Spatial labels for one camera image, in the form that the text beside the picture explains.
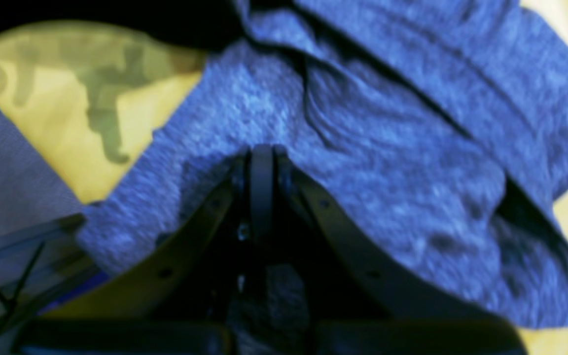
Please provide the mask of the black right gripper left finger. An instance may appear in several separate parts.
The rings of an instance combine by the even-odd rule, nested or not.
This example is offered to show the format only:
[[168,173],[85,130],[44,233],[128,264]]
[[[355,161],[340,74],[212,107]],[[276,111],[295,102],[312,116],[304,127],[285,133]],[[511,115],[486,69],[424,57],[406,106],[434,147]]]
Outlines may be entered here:
[[233,355],[227,309],[251,259],[243,222],[264,214],[265,148],[243,150],[225,179],[142,263],[28,323],[20,355]]

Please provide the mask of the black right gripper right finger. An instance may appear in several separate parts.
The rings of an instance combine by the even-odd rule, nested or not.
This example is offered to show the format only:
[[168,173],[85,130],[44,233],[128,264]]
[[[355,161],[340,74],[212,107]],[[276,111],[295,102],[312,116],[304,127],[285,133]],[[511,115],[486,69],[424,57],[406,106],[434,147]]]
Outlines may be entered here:
[[263,245],[306,288],[312,355],[525,355],[507,321],[381,251],[284,146],[263,148]]

